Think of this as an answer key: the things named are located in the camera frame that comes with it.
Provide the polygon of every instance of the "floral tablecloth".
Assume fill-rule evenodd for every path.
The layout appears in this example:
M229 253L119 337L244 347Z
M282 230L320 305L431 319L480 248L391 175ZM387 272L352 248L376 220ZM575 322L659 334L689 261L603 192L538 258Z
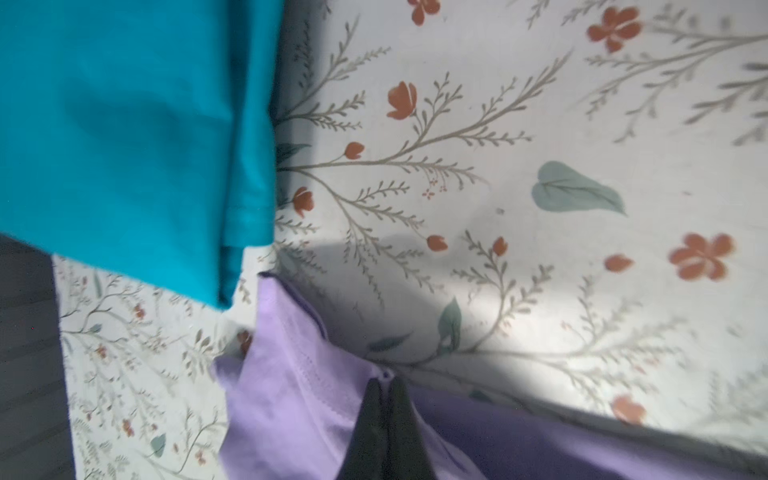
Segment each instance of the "floral tablecloth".
M268 269L415 382L768 475L768 3L287 3L235 307L56 259L78 478L224 478Z

